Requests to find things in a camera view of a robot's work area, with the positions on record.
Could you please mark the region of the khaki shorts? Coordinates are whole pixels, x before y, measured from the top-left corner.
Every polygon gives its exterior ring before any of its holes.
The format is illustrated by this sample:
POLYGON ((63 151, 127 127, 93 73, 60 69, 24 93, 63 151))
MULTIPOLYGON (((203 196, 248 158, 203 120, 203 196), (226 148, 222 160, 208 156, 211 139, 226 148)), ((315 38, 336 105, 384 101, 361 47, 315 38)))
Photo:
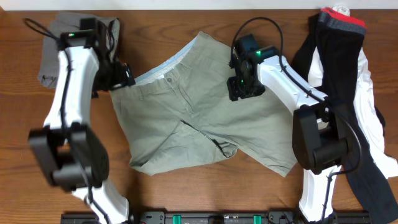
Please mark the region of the khaki shorts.
POLYGON ((231 101, 229 47, 200 32, 181 51, 111 92, 129 165, 155 175, 223 161, 243 151, 286 176, 296 164, 292 115, 275 94, 231 101))

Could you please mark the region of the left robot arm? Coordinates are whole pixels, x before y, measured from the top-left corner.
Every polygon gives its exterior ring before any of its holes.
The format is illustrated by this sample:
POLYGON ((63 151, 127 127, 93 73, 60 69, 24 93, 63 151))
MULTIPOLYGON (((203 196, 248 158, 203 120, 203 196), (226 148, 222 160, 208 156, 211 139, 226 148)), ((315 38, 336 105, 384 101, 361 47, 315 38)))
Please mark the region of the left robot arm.
POLYGON ((119 61, 112 25, 83 18, 76 31, 55 35, 26 18, 30 29, 55 41, 58 79, 51 109, 40 129, 29 133, 29 146, 53 187, 72 194, 88 212, 66 212, 62 223, 133 223, 129 202, 109 179, 108 153, 91 128, 91 101, 99 91, 135 83, 130 66, 119 61))

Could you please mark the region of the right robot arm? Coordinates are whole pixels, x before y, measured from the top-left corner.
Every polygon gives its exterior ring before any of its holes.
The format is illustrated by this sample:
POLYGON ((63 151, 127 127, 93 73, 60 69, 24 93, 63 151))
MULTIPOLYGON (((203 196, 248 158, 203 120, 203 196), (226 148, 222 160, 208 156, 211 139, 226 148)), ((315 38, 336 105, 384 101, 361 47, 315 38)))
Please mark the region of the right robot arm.
POLYGON ((253 35, 233 39, 227 81, 231 101, 272 91, 292 113, 292 149, 304 169, 296 223, 339 223, 331 206, 336 177, 348 154, 360 150, 346 105, 310 86, 274 46, 261 48, 253 35))

